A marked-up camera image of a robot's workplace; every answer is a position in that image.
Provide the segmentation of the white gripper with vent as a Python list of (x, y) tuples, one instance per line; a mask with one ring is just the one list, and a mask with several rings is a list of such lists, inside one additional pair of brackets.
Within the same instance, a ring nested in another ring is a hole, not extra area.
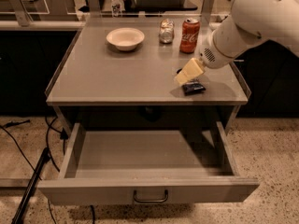
[(191, 58), (175, 76), (175, 81), (179, 86), (203, 75), (205, 66), (210, 69), (222, 68), (234, 58), (229, 43), (224, 38), (217, 38), (215, 35), (200, 37), (199, 54), (202, 60)]

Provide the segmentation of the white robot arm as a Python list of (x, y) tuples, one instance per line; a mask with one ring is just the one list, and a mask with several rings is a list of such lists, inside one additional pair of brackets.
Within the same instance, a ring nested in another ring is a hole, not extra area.
[(206, 68), (222, 68), (267, 40), (299, 56), (299, 0), (231, 0), (229, 16), (216, 29), (202, 20), (199, 38), (199, 56), (175, 76), (180, 85), (201, 76)]

